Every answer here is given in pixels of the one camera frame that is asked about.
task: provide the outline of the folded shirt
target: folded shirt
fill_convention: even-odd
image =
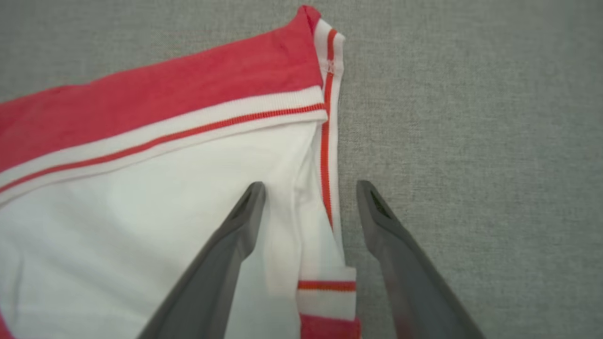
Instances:
[[[226,338],[359,338],[337,178],[344,37],[285,27],[0,104],[0,338],[136,338],[255,181]]]

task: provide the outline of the gray background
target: gray background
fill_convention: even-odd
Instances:
[[[347,36],[339,182],[364,338],[394,330],[357,179],[488,338],[603,338],[603,2],[313,3]],[[254,36],[296,7],[0,0],[0,101]]]

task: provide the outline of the white and red shirt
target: white and red shirt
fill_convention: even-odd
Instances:
[[[226,338],[354,338],[337,178],[344,37],[285,27],[0,104],[0,338],[136,338],[267,187]]]

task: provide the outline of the gray tablecloth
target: gray tablecloth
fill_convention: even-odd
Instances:
[[[603,2],[315,1],[347,36],[339,170],[365,339],[370,179],[488,338],[603,338]],[[0,101],[254,36],[298,4],[0,0]]]

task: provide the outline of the gray fabric surface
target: gray fabric surface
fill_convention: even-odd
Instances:
[[[347,36],[339,168],[365,339],[370,179],[488,338],[603,337],[603,2],[315,1]],[[0,100],[279,27],[281,1],[0,0]]]

